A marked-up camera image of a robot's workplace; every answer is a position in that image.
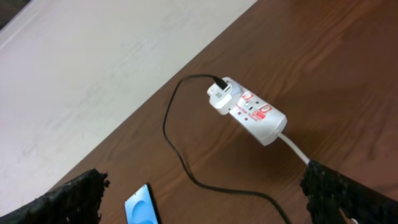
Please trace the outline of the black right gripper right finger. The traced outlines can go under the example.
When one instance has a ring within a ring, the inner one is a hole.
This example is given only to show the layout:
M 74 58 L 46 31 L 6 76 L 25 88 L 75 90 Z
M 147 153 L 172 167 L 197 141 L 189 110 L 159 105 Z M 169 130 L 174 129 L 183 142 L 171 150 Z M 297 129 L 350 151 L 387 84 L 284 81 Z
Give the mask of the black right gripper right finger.
M 397 223 L 397 201 L 317 161 L 310 161 L 300 186 L 313 223 Z

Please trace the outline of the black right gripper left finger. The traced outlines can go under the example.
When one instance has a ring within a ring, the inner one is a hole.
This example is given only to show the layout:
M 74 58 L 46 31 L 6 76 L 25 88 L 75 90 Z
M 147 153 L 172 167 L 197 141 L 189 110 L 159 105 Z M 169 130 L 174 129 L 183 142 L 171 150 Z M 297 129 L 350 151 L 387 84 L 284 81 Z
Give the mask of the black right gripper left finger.
M 1 224 L 87 223 L 101 221 L 107 173 L 90 169 L 30 203 L 1 217 Z

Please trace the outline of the blue Galaxy smartphone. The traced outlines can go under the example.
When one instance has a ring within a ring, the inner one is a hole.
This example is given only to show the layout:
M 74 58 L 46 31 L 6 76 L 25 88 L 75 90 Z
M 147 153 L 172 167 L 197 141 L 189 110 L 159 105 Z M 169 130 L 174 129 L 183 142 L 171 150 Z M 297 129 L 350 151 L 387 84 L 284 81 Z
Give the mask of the blue Galaxy smartphone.
M 161 224 L 152 188 L 144 184 L 124 203 L 127 224 Z

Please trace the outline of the white power strip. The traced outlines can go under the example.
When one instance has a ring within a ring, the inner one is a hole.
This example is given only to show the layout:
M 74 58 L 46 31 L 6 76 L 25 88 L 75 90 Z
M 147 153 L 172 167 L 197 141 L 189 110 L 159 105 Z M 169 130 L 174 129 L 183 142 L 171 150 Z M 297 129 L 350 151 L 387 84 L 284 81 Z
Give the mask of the white power strip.
M 230 77 L 223 80 L 237 87 L 228 114 L 263 146 L 274 142 L 287 124 L 286 115 Z

